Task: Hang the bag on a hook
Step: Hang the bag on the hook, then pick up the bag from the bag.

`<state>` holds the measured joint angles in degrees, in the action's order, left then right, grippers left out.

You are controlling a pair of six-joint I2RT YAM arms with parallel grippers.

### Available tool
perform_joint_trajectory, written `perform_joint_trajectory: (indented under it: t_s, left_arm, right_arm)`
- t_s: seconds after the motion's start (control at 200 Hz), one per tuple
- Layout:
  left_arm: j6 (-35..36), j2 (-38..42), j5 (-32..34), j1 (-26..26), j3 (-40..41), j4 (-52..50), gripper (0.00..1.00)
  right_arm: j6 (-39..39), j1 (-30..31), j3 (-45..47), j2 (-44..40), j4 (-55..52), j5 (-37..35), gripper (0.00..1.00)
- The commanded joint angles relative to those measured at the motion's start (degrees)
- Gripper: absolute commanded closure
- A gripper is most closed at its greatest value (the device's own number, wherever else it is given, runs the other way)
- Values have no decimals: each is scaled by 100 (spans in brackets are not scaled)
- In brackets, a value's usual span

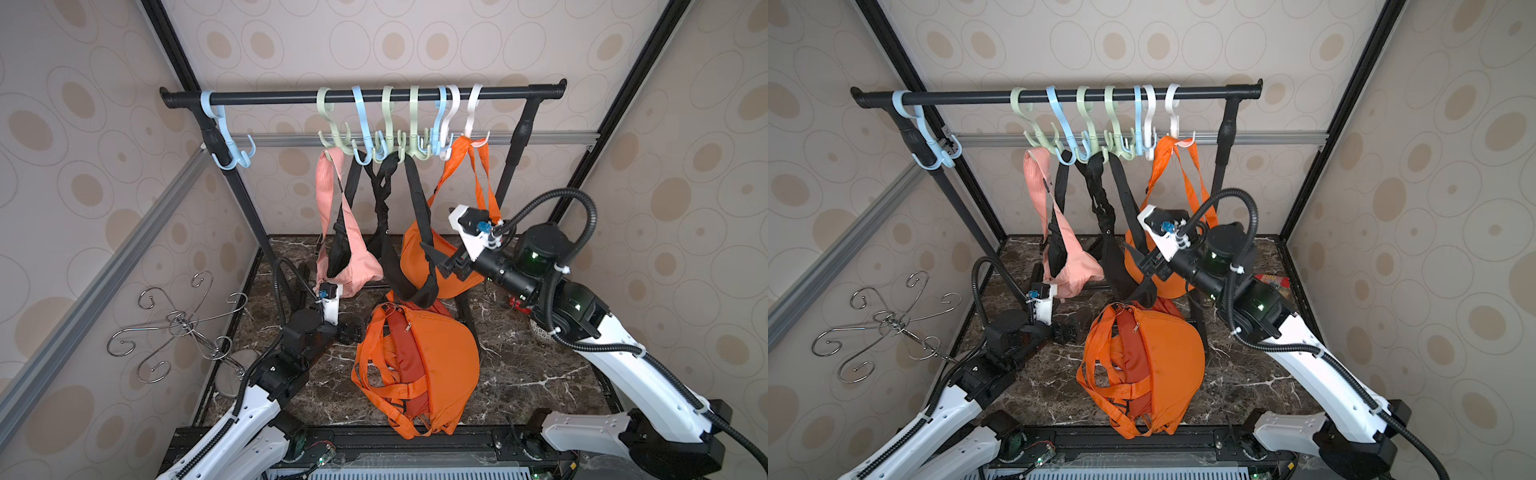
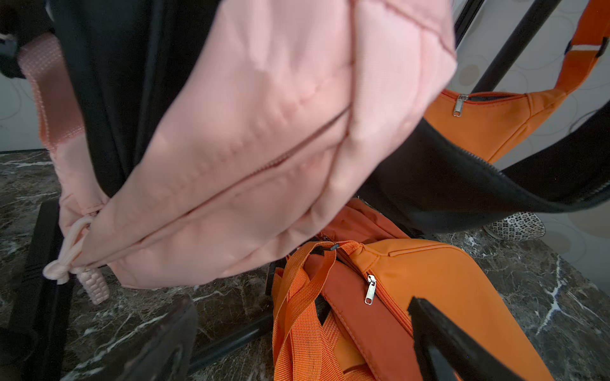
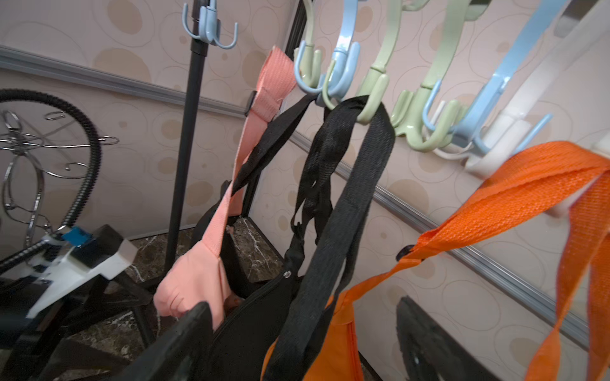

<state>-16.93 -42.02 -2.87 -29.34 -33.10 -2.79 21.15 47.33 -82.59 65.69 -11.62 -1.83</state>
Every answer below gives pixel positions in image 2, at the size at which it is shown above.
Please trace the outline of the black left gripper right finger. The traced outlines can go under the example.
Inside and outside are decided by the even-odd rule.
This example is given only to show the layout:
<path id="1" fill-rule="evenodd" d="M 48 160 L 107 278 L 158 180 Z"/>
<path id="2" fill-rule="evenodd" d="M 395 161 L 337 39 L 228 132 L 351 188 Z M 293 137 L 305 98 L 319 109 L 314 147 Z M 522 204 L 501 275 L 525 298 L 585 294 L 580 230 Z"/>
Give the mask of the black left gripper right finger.
<path id="1" fill-rule="evenodd" d="M 424 380 L 520 380 L 425 298 L 408 306 Z"/>

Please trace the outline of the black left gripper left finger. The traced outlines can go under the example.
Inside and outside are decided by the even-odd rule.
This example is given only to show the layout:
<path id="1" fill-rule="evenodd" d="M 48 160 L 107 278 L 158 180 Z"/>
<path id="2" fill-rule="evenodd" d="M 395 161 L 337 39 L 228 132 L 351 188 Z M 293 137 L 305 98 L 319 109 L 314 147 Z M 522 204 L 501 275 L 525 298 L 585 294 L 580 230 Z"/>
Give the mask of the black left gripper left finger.
<path id="1" fill-rule="evenodd" d="M 113 363 L 89 380 L 185 380 L 192 357 L 198 314 L 190 298 L 173 309 Z"/>

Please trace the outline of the orange backpack bottom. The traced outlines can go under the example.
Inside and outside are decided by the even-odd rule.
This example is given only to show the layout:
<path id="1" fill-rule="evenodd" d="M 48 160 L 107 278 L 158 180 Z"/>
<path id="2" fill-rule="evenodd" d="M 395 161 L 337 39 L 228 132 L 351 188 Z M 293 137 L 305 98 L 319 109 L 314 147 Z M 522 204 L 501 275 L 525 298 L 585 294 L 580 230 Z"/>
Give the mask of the orange backpack bottom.
<path id="1" fill-rule="evenodd" d="M 353 199 L 276 269 L 277 380 L 424 380 L 408 306 L 425 298 L 520 380 L 551 373 L 461 249 L 411 238 Z"/>

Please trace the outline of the orange sling bag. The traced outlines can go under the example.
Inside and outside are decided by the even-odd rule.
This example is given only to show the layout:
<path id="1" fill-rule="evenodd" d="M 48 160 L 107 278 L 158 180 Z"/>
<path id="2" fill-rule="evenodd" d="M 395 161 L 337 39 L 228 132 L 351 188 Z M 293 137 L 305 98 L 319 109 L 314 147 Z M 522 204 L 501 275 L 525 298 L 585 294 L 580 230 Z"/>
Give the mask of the orange sling bag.
<path id="1" fill-rule="evenodd" d="M 609 2 L 590 1 L 568 44 L 554 88 L 526 94 L 444 90 L 424 119 L 444 138 L 495 163 L 528 138 L 578 90 L 609 41 Z"/>

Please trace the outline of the pink sling bag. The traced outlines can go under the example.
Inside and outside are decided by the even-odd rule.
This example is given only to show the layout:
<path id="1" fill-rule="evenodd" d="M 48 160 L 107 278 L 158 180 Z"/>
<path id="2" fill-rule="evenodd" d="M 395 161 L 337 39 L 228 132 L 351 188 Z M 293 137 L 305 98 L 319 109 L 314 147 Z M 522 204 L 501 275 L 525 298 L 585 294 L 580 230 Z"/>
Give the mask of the pink sling bag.
<path id="1" fill-rule="evenodd" d="M 449 1 L 216 1 L 202 51 L 142 160 L 98 185 L 60 41 L 17 64 L 61 185 L 44 277 L 108 298 L 197 286 L 288 254 L 416 128 L 457 67 Z"/>

